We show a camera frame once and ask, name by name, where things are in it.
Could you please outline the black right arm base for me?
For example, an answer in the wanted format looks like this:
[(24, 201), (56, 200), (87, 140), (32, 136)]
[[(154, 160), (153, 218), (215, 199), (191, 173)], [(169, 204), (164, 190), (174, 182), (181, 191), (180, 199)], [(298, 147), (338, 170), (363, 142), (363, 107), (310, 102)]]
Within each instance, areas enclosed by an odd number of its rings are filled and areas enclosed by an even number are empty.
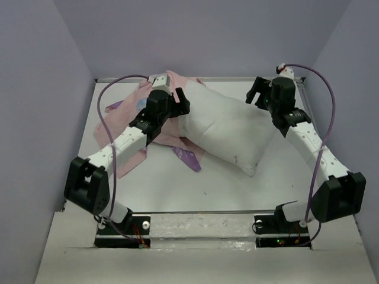
[(271, 215), (254, 216), (252, 231), (256, 235), (256, 248), (311, 248), (308, 228), (300, 227), (298, 221), (287, 221), (283, 206), (278, 205)]

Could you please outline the white pillow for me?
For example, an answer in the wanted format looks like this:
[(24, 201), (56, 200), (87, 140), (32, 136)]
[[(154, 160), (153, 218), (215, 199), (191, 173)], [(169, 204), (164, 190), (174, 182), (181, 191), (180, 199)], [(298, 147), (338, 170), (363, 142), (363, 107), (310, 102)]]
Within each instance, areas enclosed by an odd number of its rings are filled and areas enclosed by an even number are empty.
[(269, 112), (188, 80), (190, 112), (178, 118), (182, 137), (252, 177), (276, 128)]

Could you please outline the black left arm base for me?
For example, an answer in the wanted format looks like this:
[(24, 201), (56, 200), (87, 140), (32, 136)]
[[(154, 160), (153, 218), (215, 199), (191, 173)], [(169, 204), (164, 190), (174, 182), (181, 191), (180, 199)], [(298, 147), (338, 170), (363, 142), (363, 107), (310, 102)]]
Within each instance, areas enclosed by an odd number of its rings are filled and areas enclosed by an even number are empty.
[(128, 213), (126, 221), (110, 223), (94, 216), (97, 231), (94, 246), (99, 249), (149, 249), (151, 215)]

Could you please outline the aluminium back table rail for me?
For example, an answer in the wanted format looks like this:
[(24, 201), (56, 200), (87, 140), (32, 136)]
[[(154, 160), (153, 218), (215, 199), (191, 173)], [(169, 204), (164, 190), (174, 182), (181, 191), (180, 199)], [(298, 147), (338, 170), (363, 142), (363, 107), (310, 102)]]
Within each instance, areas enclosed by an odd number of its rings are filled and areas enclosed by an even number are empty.
[[(253, 77), (199, 77), (199, 79), (202, 82), (252, 82), (256, 79), (255, 76)], [(115, 78), (97, 78), (95, 79), (96, 83), (110, 83), (114, 81)], [(139, 83), (143, 81), (143, 78), (127, 78), (123, 79), (120, 82), (121, 83)]]

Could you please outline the pink printed pillowcase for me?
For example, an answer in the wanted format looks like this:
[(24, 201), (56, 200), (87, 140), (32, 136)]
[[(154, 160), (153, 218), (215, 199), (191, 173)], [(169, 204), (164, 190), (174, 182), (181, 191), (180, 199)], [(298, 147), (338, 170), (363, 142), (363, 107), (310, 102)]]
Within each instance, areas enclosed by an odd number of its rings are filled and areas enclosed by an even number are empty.
[(152, 83), (155, 78), (146, 78), (124, 100), (106, 107), (104, 122), (94, 129), (94, 138), (100, 148), (121, 136), (127, 127), (137, 127), (147, 135), (147, 143), (169, 146), (174, 154), (195, 172), (201, 170), (200, 160), (204, 150), (179, 133), (178, 119), (168, 117), (169, 98), (173, 95), (178, 101), (175, 89), (185, 89), (189, 79), (172, 71), (167, 71), (170, 79), (170, 90), (155, 91)]

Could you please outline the aluminium right table rail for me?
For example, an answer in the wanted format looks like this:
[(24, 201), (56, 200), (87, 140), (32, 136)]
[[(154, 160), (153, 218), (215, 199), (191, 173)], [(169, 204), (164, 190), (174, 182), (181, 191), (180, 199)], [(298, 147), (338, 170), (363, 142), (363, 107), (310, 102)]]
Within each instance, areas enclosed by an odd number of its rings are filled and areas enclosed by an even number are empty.
[(317, 127), (316, 120), (314, 119), (313, 111), (311, 109), (309, 96), (307, 93), (307, 86), (306, 86), (306, 77), (301, 77), (297, 81), (297, 87), (298, 91), (300, 93), (301, 101), (303, 103), (303, 107), (305, 112), (308, 114), (308, 116), (311, 118), (311, 121), (314, 125), (314, 128), (318, 134), (320, 134), (319, 129)]

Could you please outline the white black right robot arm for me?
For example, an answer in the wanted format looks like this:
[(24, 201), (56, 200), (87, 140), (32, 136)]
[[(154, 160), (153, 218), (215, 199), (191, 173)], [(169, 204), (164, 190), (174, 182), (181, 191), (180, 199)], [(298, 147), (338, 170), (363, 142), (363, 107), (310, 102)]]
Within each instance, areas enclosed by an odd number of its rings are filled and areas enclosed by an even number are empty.
[(359, 213), (366, 178), (344, 166), (323, 144), (306, 112), (295, 106), (296, 84), (279, 76), (273, 80), (257, 77), (246, 94), (246, 103), (271, 114), (273, 125), (300, 153), (310, 170), (312, 189), (305, 201), (277, 206), (272, 218), (277, 231), (288, 231), (296, 221), (325, 223)]

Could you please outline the aluminium table rail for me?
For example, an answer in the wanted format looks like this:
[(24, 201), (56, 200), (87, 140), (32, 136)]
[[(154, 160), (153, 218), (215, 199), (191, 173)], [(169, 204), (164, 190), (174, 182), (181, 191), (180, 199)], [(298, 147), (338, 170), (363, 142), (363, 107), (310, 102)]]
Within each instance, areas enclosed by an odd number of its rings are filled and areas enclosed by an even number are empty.
[[(202, 82), (252, 82), (256, 79), (255, 76), (253, 77), (199, 77), (199, 79)], [(95, 79), (96, 83), (110, 83), (114, 81), (115, 78), (97, 78)], [(139, 83), (143, 81), (143, 78), (127, 78), (123, 79), (120, 82), (121, 83)]]
[(298, 91), (300, 93), (301, 101), (303, 103), (303, 107), (305, 112), (308, 114), (308, 116), (311, 118), (311, 121), (314, 125), (314, 128), (318, 134), (320, 134), (319, 129), (317, 127), (316, 120), (314, 119), (313, 111), (311, 109), (309, 96), (307, 93), (307, 86), (306, 86), (306, 77), (301, 77), (297, 81), (297, 87)]

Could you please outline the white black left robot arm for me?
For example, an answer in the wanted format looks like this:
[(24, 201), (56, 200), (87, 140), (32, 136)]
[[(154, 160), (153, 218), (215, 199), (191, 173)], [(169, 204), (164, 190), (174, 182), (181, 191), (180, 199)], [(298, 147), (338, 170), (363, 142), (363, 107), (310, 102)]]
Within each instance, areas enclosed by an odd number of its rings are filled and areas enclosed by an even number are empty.
[(116, 201), (116, 190), (110, 189), (109, 178), (116, 176), (117, 166), (149, 145), (168, 119), (190, 112), (190, 102), (182, 88), (176, 88), (175, 92), (151, 91), (145, 108), (116, 139), (85, 159), (74, 158), (69, 166), (64, 197), (90, 214), (105, 218), (115, 232), (128, 232), (131, 210)]

